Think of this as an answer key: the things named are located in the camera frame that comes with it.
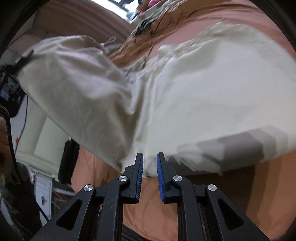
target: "white cloth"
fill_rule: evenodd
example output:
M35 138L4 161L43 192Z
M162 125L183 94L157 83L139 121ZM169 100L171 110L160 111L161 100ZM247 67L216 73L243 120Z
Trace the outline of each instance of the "white cloth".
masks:
M144 175L156 176L158 152L193 171L219 172L296 147L295 61L250 26L210 26L193 40L162 46L144 68L117 68L85 36L46 39L34 52L18 76L22 88L69 136L121 172L137 152ZM251 136L241 138L245 132ZM254 155L229 161L245 143Z

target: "pink object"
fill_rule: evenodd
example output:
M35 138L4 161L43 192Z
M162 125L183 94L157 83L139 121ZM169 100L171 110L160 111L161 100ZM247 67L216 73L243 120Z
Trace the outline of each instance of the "pink object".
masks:
M148 7L152 7L154 6L155 4L159 3L161 0L151 0L149 3L148 3Z

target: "black cable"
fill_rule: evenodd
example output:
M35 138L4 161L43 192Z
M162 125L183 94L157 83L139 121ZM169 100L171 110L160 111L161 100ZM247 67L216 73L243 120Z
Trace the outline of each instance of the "black cable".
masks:
M27 105L26 105L25 122L24 122L24 126L23 126L23 128L22 128L22 131L21 131L21 133L20 133L20 137L19 137L19 139L18 139L17 145L15 146L15 153L16 153L16 151L17 151L17 146L18 146L18 144L19 144L19 142L20 142L20 139L21 139L21 137L22 137L22 134L23 134L23 132L24 132L24 129L25 129L25 126L26 126L26 122L27 122L27 114L28 114L28 95L26 95L26 96L27 96ZM17 161L16 161L16 159L15 159L15 155L13 155L13 157L12 157L12 162L13 162L13 165L14 165L14 167L15 167L15 172L16 172L16 174L17 174L17 176L18 176L20 182L21 182L21 183L24 185L24 187L27 189L26 184L25 184L24 180L22 179L22 176L20 175L20 171L19 171L18 166L17 166ZM42 213L42 215L44 216L45 220L48 222L49 219L48 219L48 217L46 216L46 214L43 212L43 210L41 209L41 207L39 206L39 204L37 203L35 196L32 195L32 198L33 198L34 202L37 204L37 206L38 206L38 208L39 208L39 211Z
M17 147L18 147L18 144L19 144L19 142L20 142L20 139L21 139L21 137L22 137L22 134L23 134L23 132L24 132L24 129L25 129L25 126L26 126L26 122L27 122L27 114L28 114L28 95L26 95L26 97L27 97L27 105L26 105L25 122L24 122L24 126L23 126L23 128L22 128L22 130L21 130L21 132L20 132L20 137L19 137L19 139L18 139L18 142L17 142L17 144L16 144L16 146L15 146L15 153L17 152Z

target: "triangular cutout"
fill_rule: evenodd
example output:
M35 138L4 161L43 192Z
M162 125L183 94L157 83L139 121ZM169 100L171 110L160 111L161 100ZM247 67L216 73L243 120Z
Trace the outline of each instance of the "triangular cutout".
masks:
M58 220L57 226L65 228L67 230L72 230L76 218L78 216L79 210L82 205L82 200L78 199Z
M232 210L223 199L218 199L226 227L228 230L234 230L244 225L244 221Z

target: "wrinkled fabric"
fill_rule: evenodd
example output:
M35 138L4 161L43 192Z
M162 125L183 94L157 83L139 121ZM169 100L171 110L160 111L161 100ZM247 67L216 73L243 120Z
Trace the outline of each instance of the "wrinkled fabric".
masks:
M137 152L144 175L156 176L158 152L175 166L220 172L295 149L295 61L254 28L219 23L124 69L98 48L82 36L44 40L18 78L62 130L118 171Z

